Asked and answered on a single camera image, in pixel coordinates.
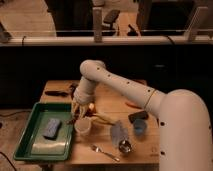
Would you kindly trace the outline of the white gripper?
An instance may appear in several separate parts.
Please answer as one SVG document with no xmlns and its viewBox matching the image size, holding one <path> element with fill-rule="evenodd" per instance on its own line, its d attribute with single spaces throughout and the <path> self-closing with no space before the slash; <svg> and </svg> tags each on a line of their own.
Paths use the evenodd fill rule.
<svg viewBox="0 0 213 171">
<path fill-rule="evenodd" d="M 74 99 L 77 102 L 75 100 L 71 102 L 71 114 L 73 117 L 77 117 L 79 115 L 79 118 L 83 118 L 86 115 L 89 110 L 88 103 L 94 101 L 95 88 L 95 81 L 88 80 L 85 77 L 80 79 L 80 82 L 74 91 Z"/>
</svg>

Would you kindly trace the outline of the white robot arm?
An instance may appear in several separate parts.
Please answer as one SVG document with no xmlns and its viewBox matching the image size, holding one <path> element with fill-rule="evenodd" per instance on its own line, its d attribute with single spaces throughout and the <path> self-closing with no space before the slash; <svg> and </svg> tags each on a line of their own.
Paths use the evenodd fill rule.
<svg viewBox="0 0 213 171">
<path fill-rule="evenodd" d="M 72 111 L 85 114 L 99 83 L 110 86 L 159 120 L 159 171 L 213 171 L 213 138 L 206 104 L 196 93 L 163 93 L 113 74 L 100 60 L 85 60 Z"/>
</svg>

